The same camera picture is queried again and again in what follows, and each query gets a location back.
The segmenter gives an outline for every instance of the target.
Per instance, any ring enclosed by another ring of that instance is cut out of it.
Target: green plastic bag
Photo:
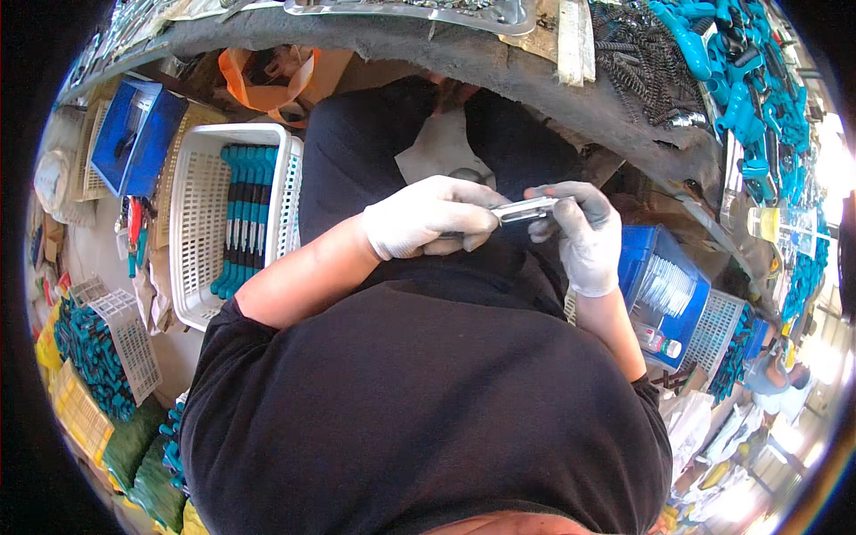
[[[169,439],[158,435],[143,457],[128,500],[146,510],[149,516],[176,533],[184,525],[184,502],[187,497],[169,482],[172,477],[163,466],[163,446]]]
[[[158,434],[158,427],[165,421],[166,409],[160,406],[154,395],[148,396],[127,422],[110,419],[116,430],[107,442],[102,461],[125,494],[134,486],[134,475],[140,468],[143,455]]]

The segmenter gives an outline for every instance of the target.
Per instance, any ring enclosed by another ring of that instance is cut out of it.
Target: black pants
[[[416,140],[434,108],[437,85],[409,76],[386,86],[330,97],[313,110],[306,131],[300,187],[300,241],[308,243],[339,222],[405,187],[395,155]],[[517,201],[528,187],[578,180],[577,151],[522,105],[480,89],[464,105],[467,141],[496,175],[496,190]],[[419,267],[485,270],[515,284],[534,256],[563,297],[567,280],[555,241],[533,247],[526,225],[498,229],[473,253],[384,262],[370,283]]]

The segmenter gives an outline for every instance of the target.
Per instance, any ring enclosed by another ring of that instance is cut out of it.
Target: plastic bottle
[[[639,339],[639,346],[645,351],[662,353],[671,359],[676,359],[681,355],[681,343],[666,338],[663,332],[656,327],[646,324],[633,324],[633,330],[636,332],[636,338]]]

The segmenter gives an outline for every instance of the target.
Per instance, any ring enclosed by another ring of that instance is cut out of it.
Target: hair
[[[807,366],[803,366],[802,373],[800,373],[800,376],[794,379],[794,381],[791,381],[791,386],[797,390],[802,390],[806,387],[809,380],[811,380],[811,371]]]

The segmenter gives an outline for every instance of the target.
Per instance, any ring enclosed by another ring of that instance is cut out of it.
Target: person
[[[632,534],[657,520],[671,451],[618,289],[621,219],[571,180],[571,145],[486,89],[463,106],[496,191],[407,186],[395,155],[438,93],[408,77],[312,111],[303,246],[211,320],[182,417],[212,533]],[[528,227],[487,209],[541,195],[567,198]]]
[[[811,379],[811,371],[801,362],[790,372],[785,368],[785,351],[782,341],[773,339],[764,355],[746,363],[743,385],[757,395],[777,395],[790,387],[802,390]]]

